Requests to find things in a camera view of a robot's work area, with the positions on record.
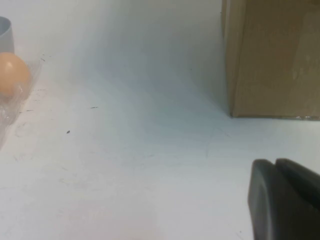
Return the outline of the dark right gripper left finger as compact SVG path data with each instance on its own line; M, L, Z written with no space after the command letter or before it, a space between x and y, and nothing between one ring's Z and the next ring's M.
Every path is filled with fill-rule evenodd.
M320 207L305 201L276 168L256 159L251 166L248 208L255 240L318 240Z

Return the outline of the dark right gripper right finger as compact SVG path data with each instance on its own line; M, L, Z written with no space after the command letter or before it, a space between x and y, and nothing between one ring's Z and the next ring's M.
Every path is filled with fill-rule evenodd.
M320 207L320 175L287 158L278 158L276 168L294 190L314 208Z

